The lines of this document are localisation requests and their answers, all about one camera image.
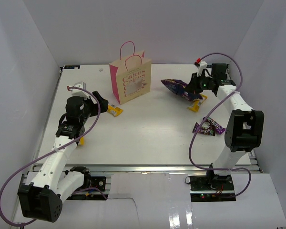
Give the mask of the purple blue candy bag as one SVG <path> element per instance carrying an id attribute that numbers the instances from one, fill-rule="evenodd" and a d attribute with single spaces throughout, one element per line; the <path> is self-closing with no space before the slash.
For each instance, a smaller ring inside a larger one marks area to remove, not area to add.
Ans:
<path id="1" fill-rule="evenodd" d="M 176 94 L 177 96 L 189 101 L 193 102 L 196 100 L 201 100 L 202 96 L 200 94 L 189 93 L 185 91 L 185 87 L 187 83 L 183 82 L 182 80 L 177 79 L 162 79 L 161 83 L 169 89 L 172 93 Z"/>

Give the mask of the paper bag with pink handles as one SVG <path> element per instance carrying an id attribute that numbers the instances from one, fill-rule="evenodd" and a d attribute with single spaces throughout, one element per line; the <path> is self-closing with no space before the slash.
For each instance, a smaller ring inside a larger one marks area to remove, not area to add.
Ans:
<path id="1" fill-rule="evenodd" d="M 126 44 L 133 45 L 130 55 L 122 56 Z M 120 105 L 142 96 L 151 90 L 152 60 L 145 51 L 136 51 L 133 41 L 121 45 L 120 58 L 109 64 L 112 92 Z"/>

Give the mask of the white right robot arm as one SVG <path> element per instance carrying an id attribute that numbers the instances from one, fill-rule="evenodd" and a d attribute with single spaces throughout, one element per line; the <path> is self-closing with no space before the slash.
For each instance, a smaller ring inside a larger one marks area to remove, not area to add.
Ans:
<path id="1" fill-rule="evenodd" d="M 264 125 L 264 113 L 250 107 L 238 93 L 238 86 L 227 78 L 227 67 L 220 68 L 212 65 L 211 74 L 206 76 L 207 63 L 201 60 L 195 62 L 197 72 L 192 74 L 186 92 L 201 93 L 212 91 L 220 99 L 230 114 L 225 128 L 225 146 L 220 156 L 206 169 L 206 186 L 217 190 L 228 182 L 232 171 L 237 171 L 237 162 L 246 153 L 261 144 Z"/>

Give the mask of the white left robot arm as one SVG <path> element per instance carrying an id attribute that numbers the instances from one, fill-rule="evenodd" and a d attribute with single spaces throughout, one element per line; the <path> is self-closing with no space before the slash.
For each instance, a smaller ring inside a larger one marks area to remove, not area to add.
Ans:
<path id="1" fill-rule="evenodd" d="M 108 109 L 108 101 L 97 91 L 72 87 L 77 92 L 67 99 L 66 112 L 61 116 L 52 154 L 46 157 L 41 169 L 28 185 L 18 190 L 21 211 L 24 217 L 55 222 L 61 214 L 64 201 L 76 190 L 91 186 L 90 171 L 84 166 L 73 167 L 61 174 L 85 132 L 85 123 Z"/>

